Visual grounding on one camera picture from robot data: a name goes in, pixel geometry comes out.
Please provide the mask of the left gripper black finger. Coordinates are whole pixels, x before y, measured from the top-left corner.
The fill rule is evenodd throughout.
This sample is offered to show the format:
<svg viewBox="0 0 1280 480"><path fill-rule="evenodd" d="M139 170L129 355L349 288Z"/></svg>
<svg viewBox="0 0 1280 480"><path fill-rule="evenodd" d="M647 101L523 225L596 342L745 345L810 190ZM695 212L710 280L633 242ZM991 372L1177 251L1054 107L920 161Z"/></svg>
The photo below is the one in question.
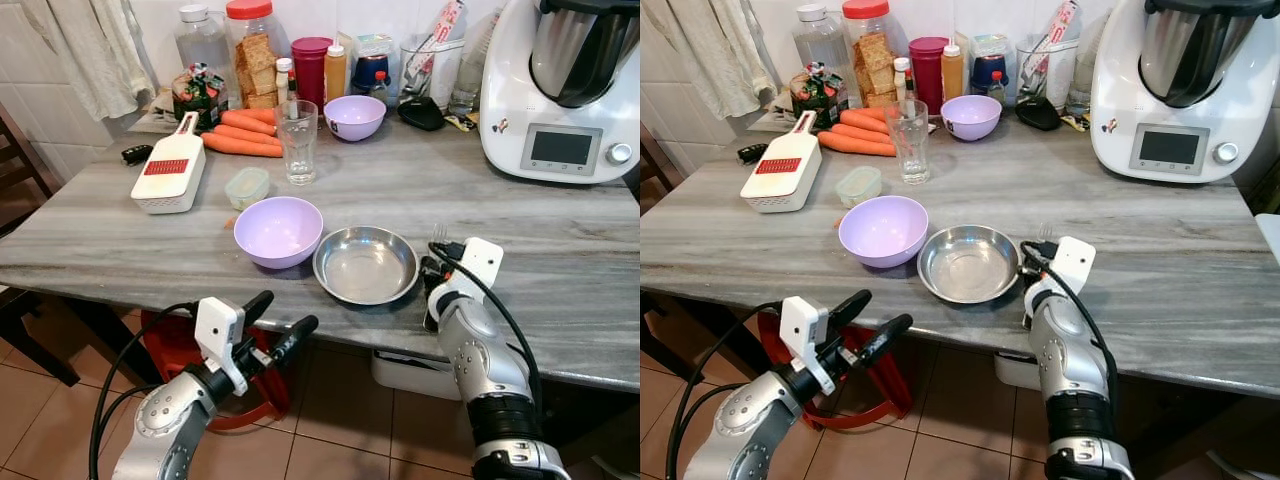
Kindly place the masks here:
<svg viewBox="0 0 1280 480"><path fill-rule="evenodd" d="M910 314L901 314L881 325L858 351L859 365L861 367L874 366L913 324L914 319Z"/></svg>
<svg viewBox="0 0 1280 480"><path fill-rule="evenodd" d="M307 315L293 323L270 349L271 366L283 367L301 351L301 346L311 337L319 325L315 315Z"/></svg>
<svg viewBox="0 0 1280 480"><path fill-rule="evenodd" d="M869 305L872 297L873 294L868 289L861 289L833 307L826 321L827 332L838 333L840 329L850 325Z"/></svg>
<svg viewBox="0 0 1280 480"><path fill-rule="evenodd" d="M242 306L242 328L244 332L247 332L266 312L273 301L274 293L271 291L261 291Z"/></svg>

